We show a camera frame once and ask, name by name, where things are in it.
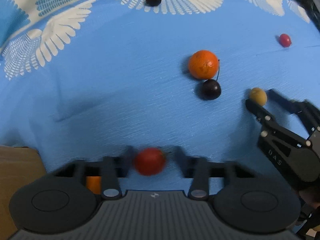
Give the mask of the red tomato fruit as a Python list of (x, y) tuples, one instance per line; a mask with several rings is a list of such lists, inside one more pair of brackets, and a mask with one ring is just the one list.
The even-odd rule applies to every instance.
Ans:
[(165, 154), (159, 148), (150, 147), (136, 155), (134, 166), (139, 174), (153, 176), (163, 171), (166, 161)]

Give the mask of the blue patterned bed sheet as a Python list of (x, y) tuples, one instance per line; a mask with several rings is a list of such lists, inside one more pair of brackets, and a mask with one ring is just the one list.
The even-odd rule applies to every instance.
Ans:
[[(199, 50), (220, 61), (215, 100), (188, 70)], [(48, 171), (175, 145), (281, 180), (256, 146), (253, 87), (319, 104), (319, 30), (296, 0), (1, 0), (1, 144)]]

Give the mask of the orange fruit with stem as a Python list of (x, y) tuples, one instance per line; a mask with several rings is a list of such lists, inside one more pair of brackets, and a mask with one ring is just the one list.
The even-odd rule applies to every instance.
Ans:
[(189, 59), (188, 70), (192, 77), (198, 80), (213, 78), (219, 70), (220, 61), (208, 50), (199, 50)]

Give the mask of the brown cardboard box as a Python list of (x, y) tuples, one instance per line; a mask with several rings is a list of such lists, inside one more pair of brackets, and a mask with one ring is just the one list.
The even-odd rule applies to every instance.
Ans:
[(9, 212), (12, 195), (45, 174), (37, 150), (1, 146), (1, 239), (8, 239), (17, 230)]

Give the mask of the olive green small fruit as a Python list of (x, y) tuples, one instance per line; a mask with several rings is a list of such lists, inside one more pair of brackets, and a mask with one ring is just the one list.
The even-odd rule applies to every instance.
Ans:
[(249, 93), (249, 98), (260, 106), (265, 106), (267, 103), (266, 92), (258, 87), (252, 88)]

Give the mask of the small red cherry fruit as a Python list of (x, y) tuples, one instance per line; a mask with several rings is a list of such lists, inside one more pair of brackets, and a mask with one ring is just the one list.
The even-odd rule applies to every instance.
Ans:
[(291, 38), (289, 37), (289, 35), (287, 34), (281, 34), (279, 36), (279, 43), (281, 44), (281, 46), (283, 46), (284, 48), (287, 48), (289, 46), (291, 46), (292, 41)]

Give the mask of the dark purple grape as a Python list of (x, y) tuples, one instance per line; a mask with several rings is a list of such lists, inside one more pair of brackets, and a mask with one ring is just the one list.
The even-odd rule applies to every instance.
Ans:
[(201, 86), (201, 94), (207, 100), (215, 100), (221, 95), (221, 86), (216, 80), (206, 80)]

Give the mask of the black grape near pattern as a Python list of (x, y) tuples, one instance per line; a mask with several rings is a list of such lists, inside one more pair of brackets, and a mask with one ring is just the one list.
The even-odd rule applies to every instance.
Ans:
[(161, 4), (162, 0), (145, 0), (147, 6), (156, 7)]

